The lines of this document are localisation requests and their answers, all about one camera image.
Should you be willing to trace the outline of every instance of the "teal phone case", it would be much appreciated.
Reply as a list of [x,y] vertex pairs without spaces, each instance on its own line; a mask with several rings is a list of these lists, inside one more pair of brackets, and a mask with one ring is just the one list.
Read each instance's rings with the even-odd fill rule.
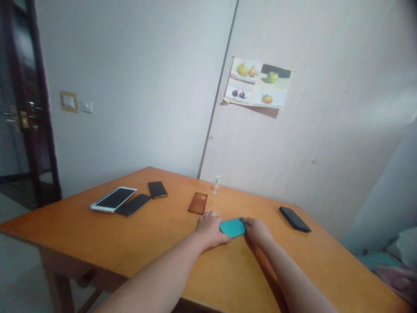
[[231,238],[243,235],[245,233],[245,224],[240,219],[241,218],[221,222],[220,230]]

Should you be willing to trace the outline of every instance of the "human arm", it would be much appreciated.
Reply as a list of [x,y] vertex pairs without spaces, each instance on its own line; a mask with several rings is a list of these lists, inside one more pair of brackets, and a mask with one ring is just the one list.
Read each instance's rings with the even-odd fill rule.
[[245,218],[243,221],[249,239],[262,250],[279,278],[290,312],[337,312],[284,248],[275,242],[264,222],[252,218]]
[[195,231],[124,283],[95,313],[171,312],[198,256],[230,241],[213,211],[199,218]]

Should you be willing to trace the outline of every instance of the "human hand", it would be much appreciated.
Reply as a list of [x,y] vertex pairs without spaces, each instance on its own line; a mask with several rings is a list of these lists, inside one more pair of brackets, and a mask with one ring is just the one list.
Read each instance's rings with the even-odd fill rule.
[[214,211],[206,212],[203,216],[199,217],[194,233],[199,235],[204,250],[222,243],[228,243],[232,240],[229,235],[223,234],[220,231],[221,221],[220,216]]
[[268,226],[258,219],[246,217],[243,219],[246,227],[246,233],[249,239],[257,246],[262,247],[269,242],[275,242]]

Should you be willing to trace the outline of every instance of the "poster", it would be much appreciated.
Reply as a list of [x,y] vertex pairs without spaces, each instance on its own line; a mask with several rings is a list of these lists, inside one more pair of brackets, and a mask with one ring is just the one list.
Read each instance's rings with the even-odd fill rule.
[[282,109],[291,70],[234,57],[224,100],[250,107]]

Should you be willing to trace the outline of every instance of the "small plastic bottle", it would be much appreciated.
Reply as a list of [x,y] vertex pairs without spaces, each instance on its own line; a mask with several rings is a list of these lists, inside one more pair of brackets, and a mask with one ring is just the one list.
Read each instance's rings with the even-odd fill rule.
[[218,187],[220,186],[220,175],[216,176],[216,182],[214,183],[213,193],[217,194]]

